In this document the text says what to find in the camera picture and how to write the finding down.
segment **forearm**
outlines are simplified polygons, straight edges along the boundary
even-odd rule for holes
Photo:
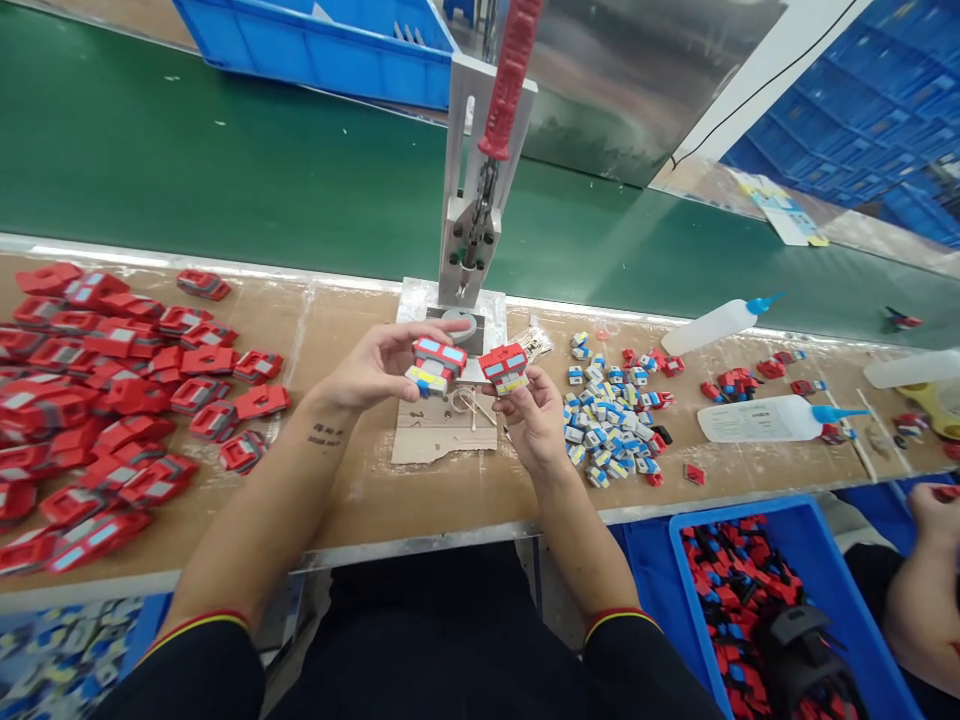
[[[301,403],[201,538],[161,632],[221,609],[259,624],[319,527],[356,420],[321,401]]]
[[[637,586],[623,551],[607,530],[569,463],[534,478],[540,527],[580,611],[639,608]]]
[[[921,536],[887,592],[883,632],[903,667],[960,697],[957,548]]]

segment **person's left hand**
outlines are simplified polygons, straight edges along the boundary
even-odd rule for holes
[[[307,398],[357,412],[368,410],[388,397],[416,402],[420,398],[416,383],[403,377],[413,365],[413,343],[426,335],[452,345],[446,333],[466,330],[469,326],[469,320],[375,325]]]

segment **cardboard sheet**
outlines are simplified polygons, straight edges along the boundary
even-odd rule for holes
[[[233,287],[225,300],[211,303],[180,292],[173,280],[177,269],[169,267],[169,262],[158,262],[155,267],[136,263],[118,266],[94,264],[69,253],[58,257],[90,269],[96,266],[115,272],[130,283],[134,292],[150,295],[165,304],[210,309],[240,333],[239,350],[272,350],[287,358],[279,380],[289,388],[294,402],[336,365],[370,325],[391,322],[397,312],[398,296],[392,288],[375,289],[378,284],[365,281],[338,285],[323,277],[292,272],[280,277],[267,272],[267,268],[263,268],[262,273],[231,274],[211,267],[209,269],[220,272]],[[52,259],[0,255],[4,269],[0,277],[0,319],[8,319],[21,300],[13,273],[45,265]],[[184,266],[180,261],[178,267]],[[541,364],[564,392],[567,368],[574,362],[567,348],[575,331],[590,332],[591,346],[613,360],[626,347],[638,352],[652,347],[665,332],[668,322],[517,300],[508,303],[510,335],[527,325],[531,312],[537,315],[557,347]],[[611,333],[606,343],[599,343],[592,336],[601,326]],[[791,379],[824,379],[830,384],[832,396],[844,407],[862,407],[859,388],[888,429],[890,418],[906,409],[905,400],[896,393],[873,390],[862,379],[860,368],[878,352],[888,351],[839,341],[784,342],[774,335],[757,333],[725,340],[706,351],[684,357],[687,370],[679,378],[655,376],[650,389],[670,390],[677,399],[674,407],[655,413],[674,438],[673,446],[661,459],[664,484],[654,489],[640,476],[613,482],[609,490],[591,490],[597,508],[627,510],[646,506],[649,509],[684,502],[721,505],[752,492],[792,493],[814,486],[870,482],[870,470],[850,444],[828,447],[819,441],[768,445],[706,442],[695,419],[696,410],[708,405],[699,392],[699,384],[732,367],[752,367],[781,349],[802,348],[809,353],[809,358],[791,366],[787,380],[764,385],[760,397],[789,392],[787,382]],[[391,464],[391,451],[397,410],[396,401],[386,402],[362,418],[340,469],[322,529],[313,541],[314,548],[440,536],[501,523],[535,521],[537,506],[533,489],[502,434],[495,451],[456,452],[428,465],[396,466]],[[64,576],[37,574],[3,580],[0,591],[183,567],[217,510],[243,483],[242,478],[222,471],[215,464],[218,447],[191,438],[185,432],[183,420],[185,418],[181,418],[181,428],[170,443],[171,450],[202,462],[203,469],[189,491],[155,511],[156,520],[151,527],[128,547],[89,567]],[[854,424],[861,430],[868,422],[871,420],[854,418]],[[252,426],[263,430],[270,439],[279,432],[280,424],[280,420],[267,420]],[[931,473],[949,465],[931,436],[922,444],[911,444],[902,459],[893,456],[883,460],[866,443],[863,445],[869,464],[880,478]],[[706,470],[705,487],[682,478],[681,466],[687,461]],[[41,497],[65,482],[67,478],[41,483]],[[39,524],[40,518],[34,517],[17,531]],[[0,541],[12,537],[13,534],[7,534]]]

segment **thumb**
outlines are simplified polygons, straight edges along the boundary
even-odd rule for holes
[[[537,401],[533,399],[533,393],[526,385],[518,387],[510,393],[509,397],[524,420],[533,420],[540,414]]]
[[[416,402],[420,399],[420,388],[409,378],[397,375],[384,375],[380,378],[377,385],[381,393],[392,395],[407,402]]]

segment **person's right hand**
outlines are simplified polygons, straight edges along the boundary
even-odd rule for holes
[[[921,539],[955,549],[960,546],[960,498],[944,503],[934,495],[937,488],[949,487],[953,486],[918,484],[910,493],[910,510]]]
[[[526,369],[530,384],[514,390],[493,403],[495,412],[503,413],[510,430],[510,441],[520,462],[534,482],[557,476],[573,465],[567,457],[563,437],[563,398],[542,368]],[[496,397],[492,385],[484,385],[485,395]]]

